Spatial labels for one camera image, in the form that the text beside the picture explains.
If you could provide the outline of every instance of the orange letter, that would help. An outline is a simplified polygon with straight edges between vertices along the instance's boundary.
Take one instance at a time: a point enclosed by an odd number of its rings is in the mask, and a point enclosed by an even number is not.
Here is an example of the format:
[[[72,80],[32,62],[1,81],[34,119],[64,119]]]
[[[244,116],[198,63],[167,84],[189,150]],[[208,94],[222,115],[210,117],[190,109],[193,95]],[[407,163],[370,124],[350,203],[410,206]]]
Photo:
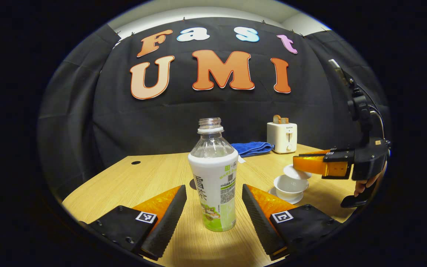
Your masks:
[[[217,54],[211,50],[199,50],[192,53],[197,58],[197,81],[192,85],[194,90],[209,90],[214,87],[210,81],[209,72],[220,88],[227,85],[228,78],[234,74],[230,87],[237,90],[251,90],[255,88],[249,77],[248,60],[250,54],[234,51],[223,63]]]
[[[131,94],[138,99],[149,99],[155,98],[164,92],[169,84],[169,67],[173,60],[174,56],[164,56],[154,61],[156,65],[159,65],[158,82],[149,88],[144,86],[144,75],[146,74],[146,68],[149,67],[149,62],[133,66],[129,70],[132,73]]]
[[[272,58],[271,62],[273,62],[276,71],[274,90],[278,93],[291,93],[291,88],[288,85],[288,71],[286,71],[289,64],[282,59],[276,58]]]
[[[159,32],[157,34],[153,34],[151,36],[148,36],[142,39],[141,42],[143,42],[143,46],[141,47],[141,52],[138,53],[137,57],[142,57],[147,53],[151,53],[153,51],[158,50],[159,46],[156,46],[154,44],[156,43],[162,44],[164,40],[166,40],[165,35],[171,34],[171,33],[172,33],[172,30],[168,29],[168,30],[165,30],[164,32]]]

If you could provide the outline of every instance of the white toaster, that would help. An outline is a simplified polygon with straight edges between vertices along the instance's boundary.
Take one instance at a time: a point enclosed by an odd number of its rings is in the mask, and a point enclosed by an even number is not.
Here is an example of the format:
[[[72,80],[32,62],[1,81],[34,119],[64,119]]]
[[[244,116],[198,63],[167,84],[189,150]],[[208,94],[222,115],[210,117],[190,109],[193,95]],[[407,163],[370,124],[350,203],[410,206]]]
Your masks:
[[[292,153],[298,144],[298,125],[295,123],[267,123],[267,142],[276,153]]]

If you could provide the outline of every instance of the wooden table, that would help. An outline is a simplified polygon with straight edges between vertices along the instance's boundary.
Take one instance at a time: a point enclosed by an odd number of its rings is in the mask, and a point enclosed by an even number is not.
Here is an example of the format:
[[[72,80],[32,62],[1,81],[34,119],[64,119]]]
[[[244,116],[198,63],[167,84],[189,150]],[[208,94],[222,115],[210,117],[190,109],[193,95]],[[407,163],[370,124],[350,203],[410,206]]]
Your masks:
[[[292,164],[293,155],[318,150],[298,144],[295,153],[271,151],[247,157],[246,162],[238,164],[235,188],[237,222],[227,232],[212,232],[203,226],[197,192],[189,186],[193,176],[188,153],[125,157],[77,188],[62,204],[77,220],[91,223],[117,205],[133,207],[184,184],[187,201],[183,213],[163,257],[155,262],[175,267],[265,266],[278,260],[271,261],[259,242],[242,201],[242,186],[249,184],[269,191],[273,180],[283,174],[283,168]],[[354,193],[355,182],[351,179],[328,180],[313,174],[309,182],[310,186],[297,206],[312,204],[340,222],[354,211],[354,208],[340,207],[342,199]]]

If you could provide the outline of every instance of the blue towel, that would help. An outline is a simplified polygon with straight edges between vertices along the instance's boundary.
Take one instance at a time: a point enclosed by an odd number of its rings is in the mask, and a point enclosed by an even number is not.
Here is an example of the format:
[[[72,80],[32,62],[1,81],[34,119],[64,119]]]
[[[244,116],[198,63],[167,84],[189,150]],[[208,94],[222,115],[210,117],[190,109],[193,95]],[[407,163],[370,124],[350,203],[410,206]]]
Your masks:
[[[237,143],[232,144],[232,147],[234,147],[243,158],[265,154],[270,152],[272,149],[271,145],[267,142],[249,142],[245,144]]]

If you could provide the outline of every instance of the hand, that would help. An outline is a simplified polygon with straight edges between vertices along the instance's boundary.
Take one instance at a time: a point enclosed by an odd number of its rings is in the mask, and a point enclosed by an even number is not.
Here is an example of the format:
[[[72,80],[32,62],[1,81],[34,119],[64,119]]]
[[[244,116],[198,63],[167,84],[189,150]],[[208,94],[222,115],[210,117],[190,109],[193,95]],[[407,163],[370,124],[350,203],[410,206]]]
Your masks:
[[[357,181],[355,183],[354,196],[357,197],[360,193],[363,193],[365,188],[369,188],[375,181],[380,180],[383,177],[383,174],[385,174],[386,169],[387,169],[387,162],[385,162],[385,166],[383,166],[383,169],[381,170],[381,172],[375,175],[373,178],[368,180]]]

